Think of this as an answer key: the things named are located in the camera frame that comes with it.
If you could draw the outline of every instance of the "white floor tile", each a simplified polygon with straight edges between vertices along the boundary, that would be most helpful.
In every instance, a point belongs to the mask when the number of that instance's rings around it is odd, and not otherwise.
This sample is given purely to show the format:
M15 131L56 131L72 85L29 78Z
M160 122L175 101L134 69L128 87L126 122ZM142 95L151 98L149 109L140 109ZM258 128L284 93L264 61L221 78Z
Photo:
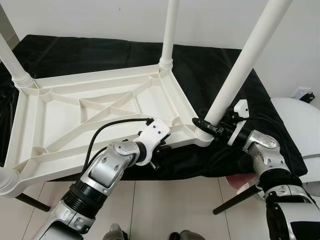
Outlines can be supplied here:
M219 177L219 182L224 202L236 195L236 189L227 183L225 177ZM270 239L265 202L257 196L252 196L229 208L225 214L231 240Z
M56 206L61 197L69 189L72 182L47 182L39 200L45 204ZM134 181L121 181L106 200L96 216L96 221L84 240L100 240L109 231L112 223L118 223L127 233L130 231L132 206L134 197ZM35 209L23 240L29 240L38 230L49 213Z
M130 240L166 240L171 232L190 230L207 240L229 240L217 178L137 181Z
M28 187L24 193L37 199L43 184ZM21 240L34 208L15 198L0 197L0 239Z

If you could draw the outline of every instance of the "floor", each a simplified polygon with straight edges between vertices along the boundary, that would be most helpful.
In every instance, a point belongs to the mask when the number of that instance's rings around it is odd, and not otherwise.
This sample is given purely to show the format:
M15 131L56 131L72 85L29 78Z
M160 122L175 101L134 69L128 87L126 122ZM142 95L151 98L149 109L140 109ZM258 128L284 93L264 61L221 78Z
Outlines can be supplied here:
M26 193L55 206L70 184L47 182ZM224 177L121 181L84 239L100 240L112 223L118 223L130 240L167 240L169 233L184 229L207 240L268 240L265 204L255 196L219 215L212 214L214 207L235 194ZM12 240L30 240L49 214L6 198L0 198L0 213L6 216L0 219L3 239Z

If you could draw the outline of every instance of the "black fabric cover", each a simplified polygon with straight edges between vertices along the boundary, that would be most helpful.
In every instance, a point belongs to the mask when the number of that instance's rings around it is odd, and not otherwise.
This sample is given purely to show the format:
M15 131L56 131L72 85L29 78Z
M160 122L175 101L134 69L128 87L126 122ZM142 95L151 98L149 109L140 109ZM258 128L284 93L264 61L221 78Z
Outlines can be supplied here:
M33 78L46 78L153 65L159 62L161 50L162 43L27 35L13 52ZM238 49L174 46L173 73L198 116L205 116L239 53ZM17 99L18 90L14 88L3 64L0 64L2 164L5 161ZM293 166L297 175L304 175L307 169L301 154L254 70L233 102L240 99L247 99L251 117L271 119L283 137L266 121L251 120L246 126L276 138L282 146L281 153L287 164ZM161 166L159 171L154 171L149 165L133 166L125 171L123 179L173 180L253 172L251 157L242 152L240 147L216 142L206 148L188 145L173 149L158 159L158 163Z

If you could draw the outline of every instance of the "wall outlet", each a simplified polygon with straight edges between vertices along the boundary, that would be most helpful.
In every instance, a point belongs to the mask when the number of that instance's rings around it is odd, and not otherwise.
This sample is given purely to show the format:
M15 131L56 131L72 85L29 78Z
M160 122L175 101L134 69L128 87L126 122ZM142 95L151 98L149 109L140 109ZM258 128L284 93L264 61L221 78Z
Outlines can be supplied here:
M293 99L300 99L307 93L312 92L310 87L298 87L295 92L291 95Z

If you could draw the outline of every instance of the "black cloth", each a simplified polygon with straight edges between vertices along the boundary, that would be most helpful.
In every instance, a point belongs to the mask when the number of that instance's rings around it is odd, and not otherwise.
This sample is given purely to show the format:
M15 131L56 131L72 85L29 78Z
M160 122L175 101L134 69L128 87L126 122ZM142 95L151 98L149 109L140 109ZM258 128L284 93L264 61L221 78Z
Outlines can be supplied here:
M153 65L159 62L161 50L162 43L27 35L13 52L33 78L46 78ZM238 49L174 45L173 74L198 116L205 116L239 53ZM3 164L18 90L13 87L3 64L0 64L0 79L0 161ZM291 170L299 176L304 175L307 169L301 154L254 70L233 103L240 99L247 99L251 117L268 118L273 124L264 120L250 120L246 126L276 138ZM159 171L154 171L149 165L133 166L125 171L123 179L173 180L253 172L249 155L238 146L230 147L222 142L213 142L208 147L188 145L176 148L157 161L161 166Z

